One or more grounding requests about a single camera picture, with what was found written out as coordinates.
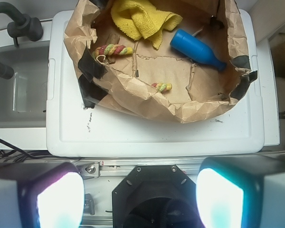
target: brown paper bag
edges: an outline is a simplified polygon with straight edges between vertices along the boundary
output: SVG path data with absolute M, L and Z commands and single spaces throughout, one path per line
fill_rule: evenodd
M 89 0 L 79 0 L 64 42 L 85 106 L 98 104 L 150 120 L 180 123 L 209 119 L 230 110 L 257 78 L 250 70 L 247 38 L 234 0 L 150 2 L 159 10 L 183 17 L 174 31 L 164 30 L 159 50 L 150 41 L 134 41 L 117 28 L 110 15 L 113 0 L 100 6 L 102 10 Z M 194 63 L 170 47 L 177 29 L 193 34 L 200 28 L 197 38 L 228 63 L 223 72 Z M 119 44 L 132 47 L 133 54 L 118 56 L 107 66 L 90 53 L 104 45 L 110 33 L 118 34 Z M 172 83 L 172 90 L 159 93 L 153 83 Z

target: blue bottle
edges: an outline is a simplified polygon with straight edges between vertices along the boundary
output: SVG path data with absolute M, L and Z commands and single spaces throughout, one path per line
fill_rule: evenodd
M 177 30 L 170 45 L 194 61 L 209 64 L 223 71 L 227 64 L 219 61 L 211 48 L 182 29 Z

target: yellow cloth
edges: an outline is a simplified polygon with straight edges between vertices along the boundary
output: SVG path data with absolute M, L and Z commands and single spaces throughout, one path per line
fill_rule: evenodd
M 128 37 L 148 39 L 156 49 L 162 44 L 162 30 L 172 31 L 182 20 L 178 14 L 157 10 L 148 0 L 116 0 L 111 15 Z

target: multicolored rope toy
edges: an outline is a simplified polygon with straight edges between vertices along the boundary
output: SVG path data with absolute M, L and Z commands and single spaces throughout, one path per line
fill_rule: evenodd
M 172 90 L 171 83 L 153 83 L 152 86 L 155 87 L 158 92 L 166 92 Z
M 93 59 L 96 59 L 99 55 L 111 56 L 111 55 L 130 55 L 133 53 L 133 49 L 131 47 L 126 47 L 120 44 L 109 44 L 103 45 L 101 47 L 96 48 L 95 51 L 92 52 Z

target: faucet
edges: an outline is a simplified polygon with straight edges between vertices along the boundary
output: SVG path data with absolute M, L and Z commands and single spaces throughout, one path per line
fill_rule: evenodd
M 27 14 L 22 14 L 12 4 L 0 2 L 0 13 L 8 15 L 13 22 L 8 24 L 7 31 L 10 37 L 14 39 L 14 45 L 18 47 L 18 37 L 26 36 L 31 41 L 40 40 L 43 35 L 43 29 L 38 18 L 31 18 Z M 14 75 L 14 70 L 10 66 L 0 62 L 0 77 L 10 79 Z

